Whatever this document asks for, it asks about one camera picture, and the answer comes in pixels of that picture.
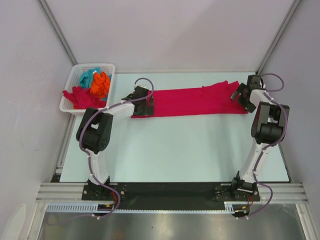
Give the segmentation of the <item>white plastic laundry basket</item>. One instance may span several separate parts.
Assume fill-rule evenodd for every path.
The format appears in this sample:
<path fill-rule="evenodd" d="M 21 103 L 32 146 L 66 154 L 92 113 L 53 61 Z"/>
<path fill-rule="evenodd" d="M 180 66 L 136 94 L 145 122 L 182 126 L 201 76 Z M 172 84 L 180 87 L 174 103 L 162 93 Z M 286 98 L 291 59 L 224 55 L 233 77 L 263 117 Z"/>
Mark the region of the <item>white plastic laundry basket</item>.
<path fill-rule="evenodd" d="M 102 72 L 105 72 L 108 76 L 110 76 L 110 89 L 109 96 L 112 95 L 113 83 L 115 79 L 115 70 L 116 67 L 112 63 L 82 63 L 74 65 L 71 68 L 69 76 L 66 81 L 65 90 L 69 93 L 72 92 L 73 87 L 78 87 L 80 85 L 80 77 L 84 72 L 89 70 L 93 70 L 96 68 L 100 68 Z M 62 112 L 70 113 L 75 116 L 82 116 L 85 112 L 84 109 L 74 109 L 73 103 L 68 100 L 65 96 L 61 97 L 59 109 Z"/>

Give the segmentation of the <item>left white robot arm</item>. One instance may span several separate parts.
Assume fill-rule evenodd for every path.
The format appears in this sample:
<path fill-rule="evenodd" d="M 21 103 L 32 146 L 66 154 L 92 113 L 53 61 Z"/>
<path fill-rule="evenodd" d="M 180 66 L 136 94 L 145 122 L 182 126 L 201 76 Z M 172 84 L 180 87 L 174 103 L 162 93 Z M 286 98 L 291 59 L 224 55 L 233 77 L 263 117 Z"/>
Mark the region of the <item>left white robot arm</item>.
<path fill-rule="evenodd" d="M 76 133 L 79 148 L 88 158 L 89 177 L 84 199 L 92 196 L 105 200 L 110 194 L 116 196 L 114 188 L 110 187 L 106 160 L 101 154 L 111 141 L 115 121 L 129 117 L 148 117 L 154 113 L 153 93 L 153 89 L 135 85 L 133 93 L 122 98 L 119 103 L 101 110 L 89 107 L 85 111 Z"/>

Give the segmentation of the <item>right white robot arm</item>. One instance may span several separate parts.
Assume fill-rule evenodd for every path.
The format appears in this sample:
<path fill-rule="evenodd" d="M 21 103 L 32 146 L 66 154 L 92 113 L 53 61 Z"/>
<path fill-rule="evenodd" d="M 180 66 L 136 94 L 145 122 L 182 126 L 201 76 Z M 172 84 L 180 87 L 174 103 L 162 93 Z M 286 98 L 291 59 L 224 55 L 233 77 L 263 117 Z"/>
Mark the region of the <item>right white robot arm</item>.
<path fill-rule="evenodd" d="M 251 126 L 253 139 L 244 166 L 232 179 L 230 195 L 237 201 L 246 200 L 258 192 L 261 167 L 270 151 L 281 143 L 286 135 L 290 107 L 278 103 L 270 96 L 260 75 L 249 75 L 247 83 L 240 84 L 231 96 L 237 99 L 247 112 L 255 112 Z"/>

